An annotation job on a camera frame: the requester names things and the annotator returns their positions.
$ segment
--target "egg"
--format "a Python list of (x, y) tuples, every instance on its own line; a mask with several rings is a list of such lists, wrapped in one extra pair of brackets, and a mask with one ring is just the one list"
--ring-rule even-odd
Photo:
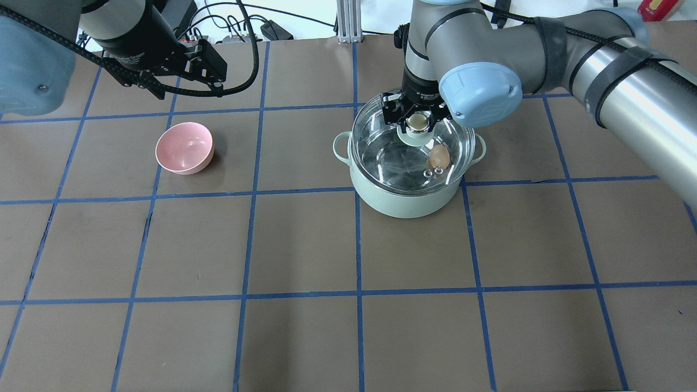
[(442, 144), (435, 145), (431, 149), (427, 165), (433, 168), (440, 166), (443, 169), (447, 169), (450, 166), (450, 152), (447, 150), (447, 147)]

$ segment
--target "pot lid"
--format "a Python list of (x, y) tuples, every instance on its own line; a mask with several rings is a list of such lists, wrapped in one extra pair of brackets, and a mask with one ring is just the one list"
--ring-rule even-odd
[(353, 123), (350, 154), (359, 171), (379, 188), (405, 196), (459, 182), (473, 158), (474, 130), (450, 119), (428, 130), (429, 112), (412, 114), (404, 127), (386, 124), (381, 98), (371, 99)]

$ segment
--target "pot handle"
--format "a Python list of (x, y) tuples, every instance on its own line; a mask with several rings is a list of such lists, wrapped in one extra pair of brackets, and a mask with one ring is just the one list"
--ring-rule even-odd
[(342, 161), (343, 163), (346, 163), (348, 166), (351, 166), (351, 159), (342, 156), (337, 151), (337, 144), (339, 144), (339, 141), (341, 139), (344, 139), (344, 138), (351, 140), (351, 131), (350, 130), (347, 130), (346, 132), (342, 132), (334, 138), (334, 155), (337, 157), (338, 160)]
[(484, 138), (479, 136), (478, 133), (475, 133), (475, 136), (479, 139), (480, 143), (482, 144), (482, 155), (480, 155), (479, 158), (472, 159), (470, 166), (479, 163), (479, 161), (484, 159), (484, 156), (487, 154), (487, 143), (484, 141)]

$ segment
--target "bowl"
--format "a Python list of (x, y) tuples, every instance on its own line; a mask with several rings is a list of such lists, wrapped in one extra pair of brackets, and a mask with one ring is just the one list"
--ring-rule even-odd
[(177, 124), (160, 136), (155, 158), (172, 173), (200, 172), (213, 159), (213, 136), (199, 123)]

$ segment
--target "metal post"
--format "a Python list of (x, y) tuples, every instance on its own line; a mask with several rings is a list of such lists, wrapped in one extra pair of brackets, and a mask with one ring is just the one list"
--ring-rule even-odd
[(360, 0), (337, 0), (337, 24), (339, 42), (363, 42), (360, 28)]

